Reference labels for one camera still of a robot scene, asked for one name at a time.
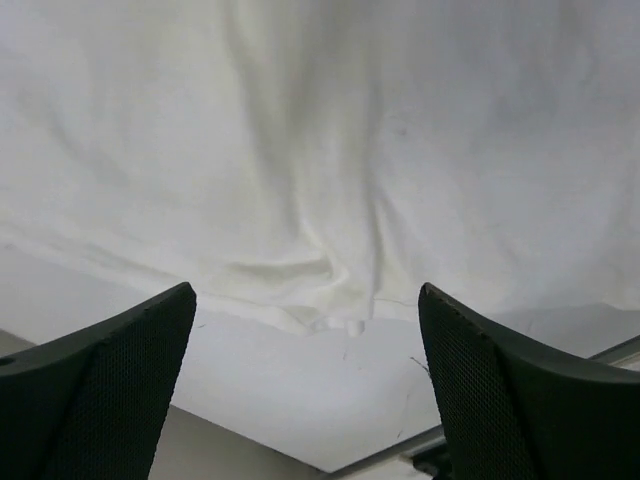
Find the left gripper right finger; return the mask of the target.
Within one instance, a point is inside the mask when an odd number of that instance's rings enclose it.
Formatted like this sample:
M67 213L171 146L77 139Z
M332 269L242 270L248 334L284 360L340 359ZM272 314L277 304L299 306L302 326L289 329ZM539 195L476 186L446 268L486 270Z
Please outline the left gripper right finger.
M547 346L431 284L418 310L455 478L638 478L638 373Z

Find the white tank top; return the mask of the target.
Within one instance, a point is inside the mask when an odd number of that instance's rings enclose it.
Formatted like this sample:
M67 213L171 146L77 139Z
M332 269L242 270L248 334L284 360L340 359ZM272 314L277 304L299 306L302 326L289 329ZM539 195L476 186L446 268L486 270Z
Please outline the white tank top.
M639 306L635 1L5 1L1 239L291 333Z

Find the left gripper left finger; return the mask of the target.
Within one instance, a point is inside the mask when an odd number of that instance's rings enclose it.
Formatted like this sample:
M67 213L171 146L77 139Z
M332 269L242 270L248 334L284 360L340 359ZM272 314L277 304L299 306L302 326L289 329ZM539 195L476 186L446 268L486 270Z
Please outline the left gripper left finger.
M184 282L2 357L2 478L148 478L195 313Z

